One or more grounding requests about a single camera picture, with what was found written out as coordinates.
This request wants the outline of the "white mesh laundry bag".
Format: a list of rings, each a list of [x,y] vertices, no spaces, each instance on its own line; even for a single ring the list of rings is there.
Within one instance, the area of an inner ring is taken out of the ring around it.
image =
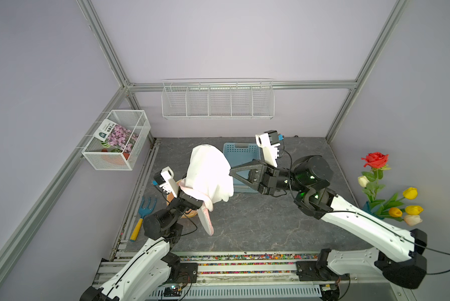
[[[234,194],[230,169],[219,149],[209,144],[196,146],[180,187],[186,194],[202,201],[207,210],[213,211],[215,203],[227,202]]]

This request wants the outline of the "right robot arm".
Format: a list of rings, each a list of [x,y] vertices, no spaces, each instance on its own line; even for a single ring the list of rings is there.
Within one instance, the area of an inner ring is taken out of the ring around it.
[[[290,169],[252,160],[230,175],[264,195],[277,190],[296,193],[298,209],[307,216],[338,226],[371,245],[366,250],[341,252],[322,249],[314,264],[299,263],[305,281],[338,280],[346,274],[382,275],[402,288],[417,289],[427,275],[425,232],[394,227],[346,201],[329,189],[334,173],[322,156],[306,156]]]

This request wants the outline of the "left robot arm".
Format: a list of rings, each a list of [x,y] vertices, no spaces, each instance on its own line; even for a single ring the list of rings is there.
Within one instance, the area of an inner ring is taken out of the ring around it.
[[[143,247],[101,287],[87,288],[80,300],[146,300],[162,284],[194,283],[197,265],[182,265],[171,250],[184,236],[178,220],[201,205],[202,201],[180,193],[165,209],[148,215],[143,221],[148,237]]]

